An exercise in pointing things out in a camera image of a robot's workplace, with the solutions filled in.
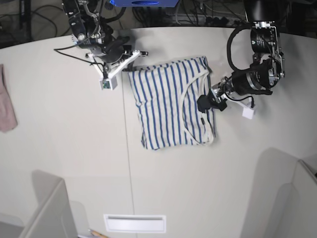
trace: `white bracket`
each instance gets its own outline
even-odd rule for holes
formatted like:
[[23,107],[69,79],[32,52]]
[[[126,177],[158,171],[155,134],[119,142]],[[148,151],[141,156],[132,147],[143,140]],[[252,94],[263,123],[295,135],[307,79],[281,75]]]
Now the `white bracket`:
[[[94,64],[95,69],[100,75],[99,83],[101,90],[110,88],[111,90],[115,89],[118,85],[118,82],[116,80],[117,74],[122,72],[124,68],[128,66],[129,63],[133,62],[138,56],[141,55],[141,52],[139,50],[133,51],[132,56],[125,59],[124,61],[119,61],[117,63],[114,63],[110,66],[109,71],[107,72],[107,78],[104,78],[104,74],[101,71],[101,69],[98,67],[98,64]],[[88,57],[92,63],[95,63],[95,58],[92,53],[88,53]]]
[[251,108],[251,104],[252,104],[252,99],[251,98],[249,98],[249,102],[247,104],[244,104],[242,102],[233,101],[233,100],[229,99],[226,94],[223,94],[221,97],[224,98],[224,99],[227,99],[228,101],[234,102],[234,103],[242,106],[242,108],[243,108],[242,116],[244,118],[247,118],[247,119],[250,119],[250,120],[253,119],[253,116],[256,113],[257,106],[254,106],[253,108]]

